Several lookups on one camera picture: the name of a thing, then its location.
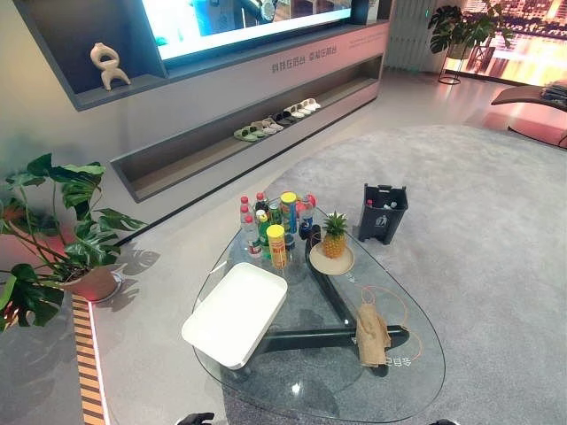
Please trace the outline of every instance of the white tray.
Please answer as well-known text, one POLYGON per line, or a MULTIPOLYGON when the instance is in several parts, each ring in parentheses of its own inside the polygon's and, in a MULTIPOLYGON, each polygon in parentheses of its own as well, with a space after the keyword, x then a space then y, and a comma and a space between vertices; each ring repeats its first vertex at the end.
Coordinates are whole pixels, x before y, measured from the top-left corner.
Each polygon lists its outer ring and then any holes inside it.
POLYGON ((239 263, 183 324, 182 336, 230 369, 246 364, 284 303, 284 278, 239 263))

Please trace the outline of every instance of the slipper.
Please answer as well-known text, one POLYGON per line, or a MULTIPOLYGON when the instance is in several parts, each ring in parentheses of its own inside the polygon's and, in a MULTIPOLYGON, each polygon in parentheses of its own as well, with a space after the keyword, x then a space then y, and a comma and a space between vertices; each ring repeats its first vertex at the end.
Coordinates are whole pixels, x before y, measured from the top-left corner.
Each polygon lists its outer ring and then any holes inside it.
POLYGON ((263 131, 261 131, 259 128, 255 127, 255 126, 246 126, 246 127, 243 128, 243 130, 246 130, 251 135, 255 135, 259 139, 261 139, 262 137, 266 137, 266 133, 264 133, 263 131))
POLYGON ((309 110, 313 110, 316 111, 317 109, 319 109, 321 106, 315 101, 315 99, 313 99, 312 97, 310 97, 309 99, 305 99, 303 102, 301 102, 301 104, 303 105, 304 108, 309 109, 309 110))
POLYGON ((309 101, 306 99, 303 102, 301 102, 301 108, 302 109, 307 109, 308 111, 310 111, 311 113, 315 112, 315 110, 317 108, 315 108, 314 104, 310 104, 309 101))
POLYGON ((285 108, 284 111, 289 112, 291 114, 291 116, 295 117, 295 118, 304 118, 305 117, 304 113, 298 112, 298 107, 295 104, 285 108))
POLYGON ((262 124, 265 124, 268 127, 273 128, 275 131, 282 131, 284 127, 280 126, 277 122, 275 122, 272 117, 267 117, 262 121, 262 124))
POLYGON ((301 104, 296 104, 296 108, 298 108, 298 112, 304 115, 311 115, 314 111, 309 111, 307 108, 304 108, 301 104))
POLYGON ((280 126, 284 126, 284 127, 288 127, 292 124, 291 121, 287 120, 284 118, 284 115, 280 112, 280 113, 275 113, 274 115, 272 115, 270 117, 272 120, 274 120, 278 125, 280 126))
POLYGON ((250 132, 244 128, 240 128, 233 134, 236 139, 242 140, 243 142, 256 142, 258 140, 258 137, 251 135, 250 132))
POLYGON ((288 120, 291 124, 294 124, 299 121, 299 118, 295 118, 293 115, 290 114, 289 111, 282 111, 282 116, 284 120, 288 120))
POLYGON ((266 135, 274 135, 275 133, 277 133, 277 131, 275 131, 273 128, 271 128, 270 126, 264 126, 264 123, 262 121, 254 121, 252 124, 250 124, 251 126, 254 126, 256 128, 260 128, 260 131, 262 131, 263 133, 265 133, 266 135))

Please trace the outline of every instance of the black trash bin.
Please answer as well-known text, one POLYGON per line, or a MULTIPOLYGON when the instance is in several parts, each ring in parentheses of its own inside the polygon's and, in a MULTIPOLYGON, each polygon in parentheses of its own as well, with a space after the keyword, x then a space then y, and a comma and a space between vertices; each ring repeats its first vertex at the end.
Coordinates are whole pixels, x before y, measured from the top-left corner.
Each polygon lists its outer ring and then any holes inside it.
POLYGON ((392 186, 372 187, 364 183, 361 224, 358 229, 359 241, 364 242, 370 237, 375 237, 384 245, 389 244, 407 209, 406 186, 392 189, 392 186))

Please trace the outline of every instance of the glass tabletop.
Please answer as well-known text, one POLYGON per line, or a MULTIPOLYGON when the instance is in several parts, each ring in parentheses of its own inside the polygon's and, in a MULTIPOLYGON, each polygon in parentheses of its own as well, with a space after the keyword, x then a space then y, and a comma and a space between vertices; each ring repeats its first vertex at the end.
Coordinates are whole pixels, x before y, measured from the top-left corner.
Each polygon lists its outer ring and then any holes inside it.
MULTIPOLYGON (((315 209, 314 224, 322 225, 324 217, 315 209)), ((296 417, 379 423, 408 418, 428 406, 445 379, 443 351, 429 319, 358 241, 348 236, 347 245, 353 267, 328 276, 308 264, 306 242, 295 235, 288 265, 276 270, 269 259, 251 258, 244 234, 238 232, 195 306, 241 262, 282 276, 288 283, 287 297, 244 367, 227 369, 195 350, 205 370, 239 398, 296 417), (386 366, 360 364, 353 337, 362 303, 375 304, 388 324, 392 348, 386 351, 386 366)))

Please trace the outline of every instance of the white sculpture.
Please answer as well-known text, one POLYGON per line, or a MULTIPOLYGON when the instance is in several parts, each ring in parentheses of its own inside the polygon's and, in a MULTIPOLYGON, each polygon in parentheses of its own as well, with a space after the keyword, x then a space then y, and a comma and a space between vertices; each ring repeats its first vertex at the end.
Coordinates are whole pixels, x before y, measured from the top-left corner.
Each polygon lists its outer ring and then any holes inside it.
POLYGON ((93 47, 90 51, 90 59, 98 69, 102 70, 100 78, 103 80, 105 89, 110 91, 110 81, 115 78, 123 80, 127 84, 131 84, 126 73, 118 67, 120 64, 120 57, 118 56, 118 53, 116 53, 116 50, 101 42, 95 42, 95 47, 93 47), (104 56, 108 56, 110 59, 101 60, 104 56))

